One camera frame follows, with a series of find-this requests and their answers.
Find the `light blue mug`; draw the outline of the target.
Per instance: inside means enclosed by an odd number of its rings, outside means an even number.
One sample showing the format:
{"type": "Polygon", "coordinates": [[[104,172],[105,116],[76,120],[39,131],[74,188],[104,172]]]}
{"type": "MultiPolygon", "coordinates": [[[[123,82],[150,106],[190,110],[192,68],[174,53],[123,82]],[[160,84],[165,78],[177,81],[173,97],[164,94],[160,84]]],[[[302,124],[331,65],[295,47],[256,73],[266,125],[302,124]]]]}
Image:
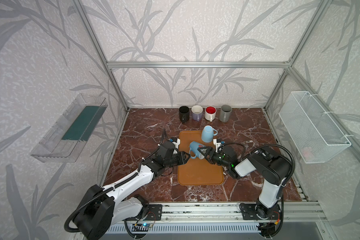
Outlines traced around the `light blue mug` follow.
{"type": "Polygon", "coordinates": [[[214,137],[218,135],[218,131],[212,126],[205,126],[202,131],[202,141],[205,143],[210,143],[213,141],[214,137]]]}

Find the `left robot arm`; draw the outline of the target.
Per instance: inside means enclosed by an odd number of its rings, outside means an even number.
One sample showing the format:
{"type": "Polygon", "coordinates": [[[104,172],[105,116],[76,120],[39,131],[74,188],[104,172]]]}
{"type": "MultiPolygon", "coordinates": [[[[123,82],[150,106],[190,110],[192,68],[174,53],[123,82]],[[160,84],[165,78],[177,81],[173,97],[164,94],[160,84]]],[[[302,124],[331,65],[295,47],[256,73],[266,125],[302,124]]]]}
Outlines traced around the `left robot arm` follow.
{"type": "Polygon", "coordinates": [[[141,196],[127,197],[140,187],[163,175],[168,168],[184,165],[190,154],[180,151],[179,138],[162,133],[158,148],[143,158],[136,170],[120,180],[100,187],[90,187],[64,223],[68,233],[82,233],[88,240],[100,239],[110,228],[128,218],[144,217],[147,201],[141,196]]]}

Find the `aluminium front rail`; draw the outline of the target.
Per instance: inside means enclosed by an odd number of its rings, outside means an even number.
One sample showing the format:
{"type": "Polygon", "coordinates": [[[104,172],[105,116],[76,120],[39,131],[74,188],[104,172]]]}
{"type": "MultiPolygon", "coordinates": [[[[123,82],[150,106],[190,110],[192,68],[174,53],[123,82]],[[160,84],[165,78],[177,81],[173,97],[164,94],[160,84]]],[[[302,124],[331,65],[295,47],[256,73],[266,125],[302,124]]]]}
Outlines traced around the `aluminium front rail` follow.
{"type": "MultiPolygon", "coordinates": [[[[265,220],[243,220],[240,202],[163,202],[163,223],[268,223],[265,220]]],[[[284,222],[327,222],[328,219],[318,202],[285,202],[284,222]]]]}

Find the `lilac mug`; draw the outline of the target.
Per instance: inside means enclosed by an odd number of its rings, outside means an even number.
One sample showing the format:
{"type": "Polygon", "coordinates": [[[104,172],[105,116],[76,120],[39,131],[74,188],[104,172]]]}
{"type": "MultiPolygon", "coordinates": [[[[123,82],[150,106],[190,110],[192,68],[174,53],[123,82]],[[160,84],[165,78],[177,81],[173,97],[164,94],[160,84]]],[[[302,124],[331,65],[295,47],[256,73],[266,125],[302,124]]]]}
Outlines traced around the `lilac mug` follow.
{"type": "Polygon", "coordinates": [[[203,118],[203,111],[204,109],[202,106],[199,105],[192,106],[191,108],[192,119],[197,122],[201,121],[203,118]]]}

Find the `white mug red inside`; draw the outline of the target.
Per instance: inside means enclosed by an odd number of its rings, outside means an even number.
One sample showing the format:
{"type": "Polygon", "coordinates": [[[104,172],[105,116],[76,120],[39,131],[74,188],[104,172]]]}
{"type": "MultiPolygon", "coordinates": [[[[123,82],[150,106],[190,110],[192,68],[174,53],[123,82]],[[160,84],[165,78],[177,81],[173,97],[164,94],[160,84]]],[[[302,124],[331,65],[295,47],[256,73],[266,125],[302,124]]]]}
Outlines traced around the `white mug red inside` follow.
{"type": "Polygon", "coordinates": [[[205,109],[205,119],[212,122],[216,117],[217,109],[213,106],[208,106],[205,109]]]}

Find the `blue dotted floral mug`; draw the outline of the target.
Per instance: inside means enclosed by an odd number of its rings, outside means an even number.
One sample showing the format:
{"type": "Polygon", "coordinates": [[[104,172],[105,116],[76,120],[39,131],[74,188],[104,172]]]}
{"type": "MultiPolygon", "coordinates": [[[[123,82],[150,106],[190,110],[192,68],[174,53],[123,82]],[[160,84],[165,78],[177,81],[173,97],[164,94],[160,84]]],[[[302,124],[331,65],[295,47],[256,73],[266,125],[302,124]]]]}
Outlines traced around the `blue dotted floral mug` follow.
{"type": "Polygon", "coordinates": [[[203,148],[205,147],[205,145],[201,144],[201,143],[198,143],[198,142],[191,142],[190,143],[190,151],[189,151],[189,155],[190,155],[190,158],[191,159],[196,159],[196,158],[199,158],[199,159],[204,159],[205,156],[198,150],[198,148],[203,148]]]}

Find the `grey mug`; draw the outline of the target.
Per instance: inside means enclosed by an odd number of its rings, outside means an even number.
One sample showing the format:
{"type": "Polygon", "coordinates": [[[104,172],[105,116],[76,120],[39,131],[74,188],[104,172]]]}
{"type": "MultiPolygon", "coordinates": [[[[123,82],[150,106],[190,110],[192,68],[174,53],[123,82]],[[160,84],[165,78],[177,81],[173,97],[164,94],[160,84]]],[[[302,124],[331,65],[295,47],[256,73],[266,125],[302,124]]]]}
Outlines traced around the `grey mug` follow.
{"type": "Polygon", "coordinates": [[[229,120],[231,113],[232,113],[231,106],[229,105],[221,106],[219,120],[223,123],[226,123],[229,120]]]}

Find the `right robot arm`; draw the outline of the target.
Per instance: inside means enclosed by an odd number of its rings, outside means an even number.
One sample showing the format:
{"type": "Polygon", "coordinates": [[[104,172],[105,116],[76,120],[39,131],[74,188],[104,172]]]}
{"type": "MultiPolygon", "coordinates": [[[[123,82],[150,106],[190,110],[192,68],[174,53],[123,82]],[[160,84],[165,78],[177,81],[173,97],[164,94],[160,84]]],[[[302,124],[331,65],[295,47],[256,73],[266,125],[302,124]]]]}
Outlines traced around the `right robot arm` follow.
{"type": "Polygon", "coordinates": [[[233,179],[254,171],[262,175],[264,181],[256,205],[249,208],[241,204],[241,211],[267,220],[282,199],[283,189],[295,172],[296,161],[288,149],[277,144],[260,146],[239,160],[232,145],[236,143],[227,143],[217,149],[197,145],[197,152],[210,164],[224,167],[233,179]]]}

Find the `orange rectangular tray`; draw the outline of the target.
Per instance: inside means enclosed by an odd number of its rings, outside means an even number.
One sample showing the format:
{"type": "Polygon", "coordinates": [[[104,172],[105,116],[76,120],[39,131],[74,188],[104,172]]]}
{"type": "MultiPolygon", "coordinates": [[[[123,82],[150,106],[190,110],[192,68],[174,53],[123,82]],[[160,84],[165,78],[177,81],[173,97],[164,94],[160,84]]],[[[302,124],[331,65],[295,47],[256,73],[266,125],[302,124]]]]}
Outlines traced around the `orange rectangular tray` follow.
{"type": "MultiPolygon", "coordinates": [[[[179,133],[181,143],[179,150],[186,153],[190,150],[191,142],[198,142],[204,146],[213,147],[212,142],[202,141],[202,131],[182,131],[179,133]]],[[[178,182],[183,186],[221,185],[224,181],[223,168],[212,165],[205,159],[189,159],[184,165],[178,167],[178,182]]]]}

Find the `black mug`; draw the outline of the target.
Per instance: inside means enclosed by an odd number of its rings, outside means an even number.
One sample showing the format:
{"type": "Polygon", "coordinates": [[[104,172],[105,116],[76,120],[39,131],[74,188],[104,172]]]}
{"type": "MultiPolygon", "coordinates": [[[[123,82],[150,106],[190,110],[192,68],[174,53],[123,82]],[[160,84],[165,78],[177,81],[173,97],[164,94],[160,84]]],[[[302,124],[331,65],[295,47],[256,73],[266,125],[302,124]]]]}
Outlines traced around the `black mug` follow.
{"type": "Polygon", "coordinates": [[[190,119],[190,108],[188,106],[181,106],[179,108],[179,118],[182,124],[190,119]]]}

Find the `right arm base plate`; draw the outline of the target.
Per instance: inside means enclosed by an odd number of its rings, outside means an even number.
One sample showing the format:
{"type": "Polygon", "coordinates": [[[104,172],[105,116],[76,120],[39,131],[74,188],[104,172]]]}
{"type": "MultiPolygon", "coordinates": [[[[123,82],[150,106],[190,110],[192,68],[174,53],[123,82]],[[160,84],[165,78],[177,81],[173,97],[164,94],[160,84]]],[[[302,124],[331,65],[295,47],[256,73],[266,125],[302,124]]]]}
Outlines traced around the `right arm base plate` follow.
{"type": "Polygon", "coordinates": [[[268,209],[259,204],[245,204],[240,203],[239,209],[243,216],[243,220],[265,220],[273,221],[279,220],[282,210],[278,204],[275,204],[272,208],[268,209]]]}

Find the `green circuit board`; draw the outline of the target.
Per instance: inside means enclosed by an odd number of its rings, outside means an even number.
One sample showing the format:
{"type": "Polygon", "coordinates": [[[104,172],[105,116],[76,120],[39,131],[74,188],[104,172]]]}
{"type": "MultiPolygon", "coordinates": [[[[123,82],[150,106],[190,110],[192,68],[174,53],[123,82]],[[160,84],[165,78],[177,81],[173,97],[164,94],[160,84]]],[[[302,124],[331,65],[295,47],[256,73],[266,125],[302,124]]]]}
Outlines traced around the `green circuit board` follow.
{"type": "Polygon", "coordinates": [[[134,224],[133,229],[135,232],[148,232],[154,225],[154,223],[136,223],[134,224]]]}

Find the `clear plastic wall bin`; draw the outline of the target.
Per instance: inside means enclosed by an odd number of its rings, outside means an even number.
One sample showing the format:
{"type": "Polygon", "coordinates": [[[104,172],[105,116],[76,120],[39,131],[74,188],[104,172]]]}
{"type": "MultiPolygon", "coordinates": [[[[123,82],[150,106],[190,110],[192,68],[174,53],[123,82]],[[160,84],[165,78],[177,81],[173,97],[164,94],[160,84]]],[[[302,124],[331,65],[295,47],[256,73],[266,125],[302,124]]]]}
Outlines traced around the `clear plastic wall bin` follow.
{"type": "Polygon", "coordinates": [[[30,155],[42,163],[74,163],[108,107],[105,97],[78,94],[30,155]]]}

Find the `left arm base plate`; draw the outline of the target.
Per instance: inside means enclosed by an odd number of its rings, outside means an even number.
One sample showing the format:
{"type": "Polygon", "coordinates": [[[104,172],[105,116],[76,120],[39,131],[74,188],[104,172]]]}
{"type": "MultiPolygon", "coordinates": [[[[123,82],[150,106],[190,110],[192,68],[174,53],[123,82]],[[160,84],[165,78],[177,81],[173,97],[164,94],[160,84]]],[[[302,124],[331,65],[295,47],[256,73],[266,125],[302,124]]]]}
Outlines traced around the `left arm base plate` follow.
{"type": "Polygon", "coordinates": [[[163,213],[163,205],[149,204],[143,205],[142,220],[144,221],[160,221],[163,213]]]}

